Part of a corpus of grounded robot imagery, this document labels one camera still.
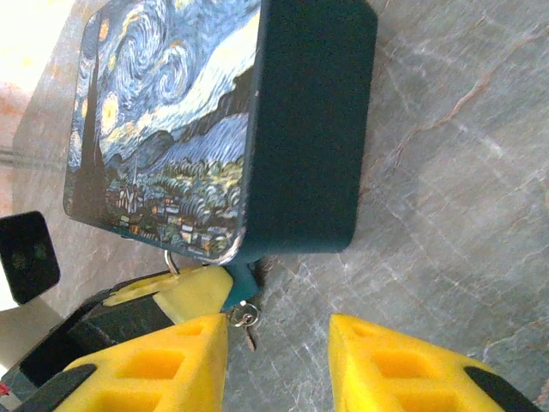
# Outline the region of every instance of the black plastic part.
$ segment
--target black plastic part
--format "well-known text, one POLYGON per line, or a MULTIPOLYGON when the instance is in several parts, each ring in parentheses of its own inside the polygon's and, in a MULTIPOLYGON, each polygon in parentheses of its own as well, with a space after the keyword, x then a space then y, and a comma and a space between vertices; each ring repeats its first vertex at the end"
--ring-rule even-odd
POLYGON ((71 339, 67 333, 108 295, 108 291, 103 291, 86 300, 67 320, 52 329, 48 336, 21 359, 17 367, 37 388, 61 372, 70 362, 88 354, 80 343, 71 339))
POLYGON ((40 212, 0 219, 0 259, 11 294, 19 305, 59 282, 59 265, 40 212))
POLYGON ((14 412, 53 412, 95 372, 95 365, 82 365, 58 373, 14 412))
POLYGON ((541 412, 501 376, 478 367, 465 367, 465 372, 505 412, 541 412))
POLYGON ((116 306, 97 305, 68 335, 91 354, 169 326, 173 326, 173 322, 150 294, 116 306))

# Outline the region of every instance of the painted box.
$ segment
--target painted box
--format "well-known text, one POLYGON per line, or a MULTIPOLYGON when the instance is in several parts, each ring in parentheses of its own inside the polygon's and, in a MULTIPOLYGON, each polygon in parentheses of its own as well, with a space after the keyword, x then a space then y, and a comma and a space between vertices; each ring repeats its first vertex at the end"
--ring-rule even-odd
POLYGON ((109 2, 81 44, 67 215, 214 264, 345 247, 376 26, 348 0, 109 2))

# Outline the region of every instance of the swirling sky painting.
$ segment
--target swirling sky painting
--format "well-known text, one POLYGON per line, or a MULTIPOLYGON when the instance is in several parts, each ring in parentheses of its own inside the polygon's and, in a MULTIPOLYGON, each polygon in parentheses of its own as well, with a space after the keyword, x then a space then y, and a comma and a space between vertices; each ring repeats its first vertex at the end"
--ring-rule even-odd
POLYGON ((231 246, 259 15, 259 0, 114 0, 89 20, 71 217, 212 259, 231 246))

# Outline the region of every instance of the key ring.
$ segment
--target key ring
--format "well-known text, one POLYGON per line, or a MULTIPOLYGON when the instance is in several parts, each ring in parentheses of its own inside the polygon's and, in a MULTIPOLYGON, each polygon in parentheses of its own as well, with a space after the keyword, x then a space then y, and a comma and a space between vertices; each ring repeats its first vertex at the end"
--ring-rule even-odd
POLYGON ((229 311, 227 317, 229 319, 229 323, 235 328, 240 328, 243 326, 248 328, 259 321, 260 313, 261 311, 257 308, 257 306, 242 300, 238 306, 233 307, 229 311), (237 317, 239 312, 242 313, 242 318, 237 317))

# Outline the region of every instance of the village painting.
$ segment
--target village painting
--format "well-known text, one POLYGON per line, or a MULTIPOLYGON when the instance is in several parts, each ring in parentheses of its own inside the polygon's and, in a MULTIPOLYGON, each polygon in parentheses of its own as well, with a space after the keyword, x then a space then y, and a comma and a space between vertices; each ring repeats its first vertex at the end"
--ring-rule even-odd
POLYGON ((81 46, 63 206, 217 258, 242 209, 258 0, 115 0, 81 46))

